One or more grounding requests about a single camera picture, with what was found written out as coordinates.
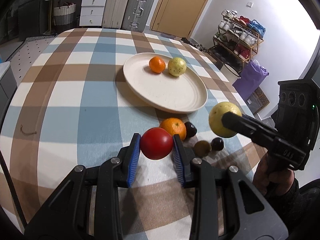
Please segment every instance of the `suitcase handle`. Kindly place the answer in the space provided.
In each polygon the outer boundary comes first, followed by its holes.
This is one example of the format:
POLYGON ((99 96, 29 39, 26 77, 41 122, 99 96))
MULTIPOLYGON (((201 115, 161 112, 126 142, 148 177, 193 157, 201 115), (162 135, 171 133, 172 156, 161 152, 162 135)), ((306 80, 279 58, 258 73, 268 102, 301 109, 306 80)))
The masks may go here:
POLYGON ((138 15, 137 17, 141 17, 141 16, 142 16, 142 14, 143 14, 143 12, 144 12, 143 8, 141 8, 141 7, 140 7, 140 10, 141 10, 141 14, 140 14, 140 15, 138 15))

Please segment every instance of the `person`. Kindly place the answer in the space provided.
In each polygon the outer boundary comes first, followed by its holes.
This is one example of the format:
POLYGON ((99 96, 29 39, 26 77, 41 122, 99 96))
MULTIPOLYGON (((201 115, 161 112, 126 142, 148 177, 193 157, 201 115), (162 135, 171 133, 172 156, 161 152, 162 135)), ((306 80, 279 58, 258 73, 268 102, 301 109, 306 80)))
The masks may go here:
POLYGON ((316 187, 300 194, 299 183, 292 170, 286 169, 267 175, 267 169, 267 154, 265 154, 257 166, 252 183, 264 196, 270 182, 278 184, 274 195, 266 199, 285 223, 290 234, 300 224, 320 189, 316 187))

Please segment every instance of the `orange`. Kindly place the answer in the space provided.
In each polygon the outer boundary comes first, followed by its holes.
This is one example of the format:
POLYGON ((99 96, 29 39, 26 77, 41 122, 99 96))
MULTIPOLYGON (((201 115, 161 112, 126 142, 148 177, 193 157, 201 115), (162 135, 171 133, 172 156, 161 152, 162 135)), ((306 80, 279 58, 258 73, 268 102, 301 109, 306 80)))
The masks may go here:
POLYGON ((156 56, 149 61, 149 67, 155 73, 161 73, 165 69, 165 63, 162 58, 156 56))
POLYGON ((183 121, 178 118, 171 117, 168 119, 164 119, 159 127, 165 129, 171 136, 178 134, 181 141, 186 138, 186 126, 184 125, 183 121))

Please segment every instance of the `black olive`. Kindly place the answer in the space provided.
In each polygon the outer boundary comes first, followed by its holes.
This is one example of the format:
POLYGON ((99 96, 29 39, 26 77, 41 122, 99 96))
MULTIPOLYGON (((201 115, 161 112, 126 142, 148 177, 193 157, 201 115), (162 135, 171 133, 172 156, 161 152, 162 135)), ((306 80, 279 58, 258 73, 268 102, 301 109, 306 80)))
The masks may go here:
POLYGON ((196 135, 198 130, 191 122, 185 122, 184 125, 186 126, 186 129, 187 129, 186 138, 191 138, 196 135))
POLYGON ((193 151, 199 157, 206 157, 211 152, 211 145, 207 141, 198 141, 193 151))
POLYGON ((222 138, 220 138, 220 137, 214 138, 211 141, 211 148, 214 151, 222 151, 222 149, 224 148, 224 142, 223 142, 222 138))

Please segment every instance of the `checkered tablecloth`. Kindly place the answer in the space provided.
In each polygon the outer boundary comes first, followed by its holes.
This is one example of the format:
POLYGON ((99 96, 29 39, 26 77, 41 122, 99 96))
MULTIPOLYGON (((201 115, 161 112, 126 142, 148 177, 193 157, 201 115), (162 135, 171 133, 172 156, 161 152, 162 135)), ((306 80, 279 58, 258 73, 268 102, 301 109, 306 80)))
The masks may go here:
MULTIPOLYGON (((0 149, 27 221, 74 166, 101 165, 129 145, 135 132, 142 135, 174 116, 197 127, 197 135, 185 142, 192 146, 215 138, 208 115, 217 103, 230 101, 252 116, 208 57, 179 41, 122 30, 81 28, 55 38, 18 87, 0 135, 0 149), (208 89, 206 105, 191 114, 169 114, 134 95, 122 67, 141 52, 185 59, 208 89)), ((224 142, 222 151, 205 159, 222 168, 237 165, 252 178, 252 168, 265 150, 239 134, 224 142)), ((119 190, 119 201, 126 239, 189 238, 193 192, 181 189, 170 156, 152 161, 140 154, 134 185, 119 190)), ((0 204, 21 227, 2 171, 0 204)))

